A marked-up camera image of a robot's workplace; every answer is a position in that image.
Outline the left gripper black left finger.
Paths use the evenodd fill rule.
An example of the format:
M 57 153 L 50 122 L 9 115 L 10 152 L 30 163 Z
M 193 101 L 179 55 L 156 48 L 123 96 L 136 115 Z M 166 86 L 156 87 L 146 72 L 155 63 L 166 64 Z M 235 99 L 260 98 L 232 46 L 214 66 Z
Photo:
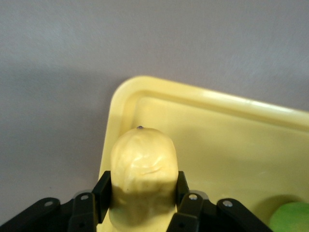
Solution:
M 104 221 L 112 195 L 111 172 L 105 171 L 90 192 L 62 204 L 43 198 L 1 225 L 2 232 L 95 232 Z

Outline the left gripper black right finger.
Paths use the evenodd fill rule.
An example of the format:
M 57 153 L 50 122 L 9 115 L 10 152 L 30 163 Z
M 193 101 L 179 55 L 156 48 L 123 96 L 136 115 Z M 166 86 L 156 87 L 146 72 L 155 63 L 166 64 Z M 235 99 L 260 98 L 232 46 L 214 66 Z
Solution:
M 213 204 L 206 193 L 190 190 L 183 171 L 176 186 L 177 212 L 169 223 L 170 232 L 270 232 L 248 208 L 235 199 Z

